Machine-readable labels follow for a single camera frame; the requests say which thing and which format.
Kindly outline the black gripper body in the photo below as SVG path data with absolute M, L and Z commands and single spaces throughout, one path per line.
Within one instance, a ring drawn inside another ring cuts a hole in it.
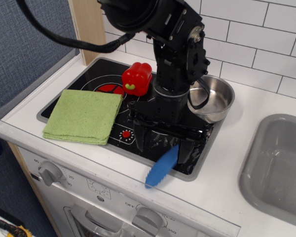
M 150 131 L 179 139 L 189 138 L 206 144 L 211 126 L 195 115 L 187 106 L 187 99 L 160 99 L 128 103 L 129 121 L 147 127 Z

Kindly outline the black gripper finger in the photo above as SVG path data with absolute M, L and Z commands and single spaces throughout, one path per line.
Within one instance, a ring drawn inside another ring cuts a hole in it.
M 181 139 L 179 143 L 178 164 L 186 163 L 194 150 L 199 147 L 200 142 L 189 138 Z
M 136 139 L 137 148 L 143 152 L 145 147 L 149 144 L 151 138 L 150 130 L 140 124 L 134 124 L 134 135 Z

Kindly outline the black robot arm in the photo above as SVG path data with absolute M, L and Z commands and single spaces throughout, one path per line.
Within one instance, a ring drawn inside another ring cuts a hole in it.
M 177 162 L 185 163 L 204 143 L 205 123 L 188 108 L 189 90 L 207 74 L 201 16 L 183 0 L 103 0 L 109 22 L 128 34 L 153 39 L 157 63 L 154 99 L 128 104 L 137 147 L 143 150 L 151 131 L 180 139 Z

